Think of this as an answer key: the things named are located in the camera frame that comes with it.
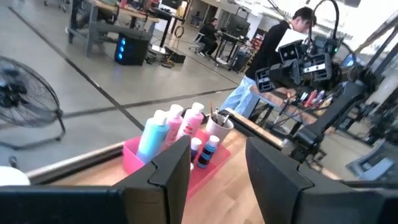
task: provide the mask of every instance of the person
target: person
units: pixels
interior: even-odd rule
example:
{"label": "person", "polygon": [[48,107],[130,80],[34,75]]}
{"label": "person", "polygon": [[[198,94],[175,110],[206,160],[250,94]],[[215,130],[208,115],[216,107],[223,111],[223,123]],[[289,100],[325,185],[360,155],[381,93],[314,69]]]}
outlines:
{"label": "person", "polygon": [[218,19],[213,18],[199,31],[199,33],[205,35],[200,39],[200,42],[205,44],[204,48],[199,52],[199,55],[201,55],[202,57],[211,56],[218,47],[218,44],[216,42],[217,25]]}
{"label": "person", "polygon": [[221,105],[221,110],[231,108],[235,110],[235,112],[243,115],[244,110],[253,98],[250,92],[250,86],[256,84],[256,71],[281,63],[276,48],[286,33],[286,30],[293,29],[303,34],[308,32],[311,23],[313,26],[316,24],[316,18],[314,17],[313,20],[312,13],[312,9],[303,7],[295,12],[290,24],[287,21],[282,21],[269,29],[262,41],[259,51],[254,57],[249,69],[246,71],[245,76],[243,76],[241,83]]}

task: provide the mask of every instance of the workbench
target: workbench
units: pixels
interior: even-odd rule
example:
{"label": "workbench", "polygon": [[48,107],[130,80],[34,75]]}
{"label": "workbench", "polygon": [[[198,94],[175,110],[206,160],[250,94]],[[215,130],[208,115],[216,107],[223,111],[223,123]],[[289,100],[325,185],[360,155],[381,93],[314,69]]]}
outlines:
{"label": "workbench", "polygon": [[[252,115],[260,101],[268,104],[267,113],[263,119],[267,119],[274,109],[281,110],[284,107],[284,100],[287,93],[285,88],[279,88],[276,89],[276,91],[268,93],[260,93],[257,86],[252,85],[250,87],[250,92],[253,97],[243,113],[245,118],[249,118]],[[317,120],[317,117],[312,114],[310,110],[307,111],[306,108],[301,108],[297,105],[289,105],[286,107],[284,114],[291,116],[292,120],[295,121],[295,125],[290,131],[291,134],[295,134],[302,125],[312,124]],[[335,128],[329,128],[326,133],[333,134],[335,131]]]}
{"label": "workbench", "polygon": [[[223,141],[231,157],[185,206],[186,224],[264,223],[252,189],[245,157],[246,139],[257,136],[283,147],[283,141],[227,109],[235,128]],[[123,142],[29,172],[33,184],[113,185],[127,177],[122,165]],[[338,177],[327,170],[329,178]]]}
{"label": "workbench", "polygon": [[[83,2],[86,2],[87,5],[89,6],[89,9],[85,10],[90,11],[87,34],[82,34],[78,29],[76,29],[78,9]],[[113,12],[119,9],[119,14],[124,14],[131,17],[132,22],[130,23],[130,27],[120,27],[97,21],[98,9],[105,9]],[[70,44],[72,44],[74,37],[78,37],[79,39],[84,40],[85,55],[89,57],[91,55],[91,51],[93,50],[93,45],[96,42],[99,42],[98,38],[100,36],[100,32],[115,32],[115,33],[124,32],[128,34],[133,31],[136,19],[143,19],[146,20],[147,22],[151,22],[152,24],[150,25],[149,28],[149,32],[151,34],[153,34],[153,31],[155,29],[155,23],[159,22],[158,18],[141,14],[139,11],[129,6],[126,6],[125,8],[118,8],[116,6],[105,4],[99,0],[75,0],[72,1],[72,12],[70,14],[70,21],[68,26],[68,41]],[[114,42],[114,41],[102,40],[102,42]]]}

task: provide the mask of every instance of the jeans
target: jeans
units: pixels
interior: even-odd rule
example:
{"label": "jeans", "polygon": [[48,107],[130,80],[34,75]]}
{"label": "jeans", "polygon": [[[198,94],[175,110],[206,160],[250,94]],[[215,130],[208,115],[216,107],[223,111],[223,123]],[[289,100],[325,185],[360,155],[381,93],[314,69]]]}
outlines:
{"label": "jeans", "polygon": [[254,97],[250,92],[250,86],[255,84],[256,81],[244,76],[239,86],[227,97],[220,109],[231,108],[238,114],[243,114]]}

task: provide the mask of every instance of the pink bottle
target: pink bottle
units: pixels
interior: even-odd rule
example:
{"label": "pink bottle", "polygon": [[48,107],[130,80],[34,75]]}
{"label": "pink bottle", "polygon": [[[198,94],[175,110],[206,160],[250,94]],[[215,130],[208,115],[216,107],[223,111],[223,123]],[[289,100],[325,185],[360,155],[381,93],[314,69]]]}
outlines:
{"label": "pink bottle", "polygon": [[191,137],[196,135],[203,118],[205,118],[202,114],[203,109],[205,109],[205,106],[201,103],[193,103],[192,108],[185,112],[181,127],[177,133],[177,140],[184,135],[189,135]]}
{"label": "pink bottle", "polygon": [[119,7],[124,8],[124,7],[126,7],[126,4],[127,4],[127,0],[121,0]]}
{"label": "pink bottle", "polygon": [[170,131],[166,136],[164,149],[167,149],[171,144],[174,143],[177,137],[178,130],[180,129],[182,123],[182,111],[184,108],[180,105],[172,105],[169,111],[169,117],[167,118],[167,123],[170,126]]}

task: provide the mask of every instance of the gray floor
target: gray floor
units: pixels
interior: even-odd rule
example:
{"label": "gray floor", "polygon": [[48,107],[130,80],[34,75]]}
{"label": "gray floor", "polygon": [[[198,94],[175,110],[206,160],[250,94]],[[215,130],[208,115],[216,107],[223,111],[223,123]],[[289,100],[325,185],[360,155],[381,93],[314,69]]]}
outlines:
{"label": "gray floor", "polygon": [[[51,84],[65,112],[67,135],[60,143],[26,151],[1,148],[0,164],[6,164],[7,157],[13,154],[18,157],[22,170],[28,171],[141,133],[7,6],[12,6],[22,20],[26,20],[50,45],[61,51],[61,56],[70,59],[141,124],[155,110],[167,110],[172,103],[184,107],[196,101],[205,105],[209,102],[220,105],[241,79],[237,73],[216,68],[214,63],[188,49],[190,44],[187,42],[197,33],[191,27],[186,27],[178,47],[188,56],[182,67],[168,69],[146,64],[142,67],[123,67],[113,61],[112,45],[106,46],[105,53],[95,49],[93,58],[86,58],[80,41],[68,44],[65,34],[68,14],[55,5],[44,7],[41,0],[3,0],[0,3],[0,55],[25,63]],[[161,33],[156,32],[155,37],[160,36]],[[22,144],[52,136],[57,131],[57,123],[43,129],[7,128],[0,133],[0,139]],[[329,153],[324,161],[327,168],[344,178],[352,178],[344,165],[369,151],[359,143],[340,136],[326,139],[323,147]]]}

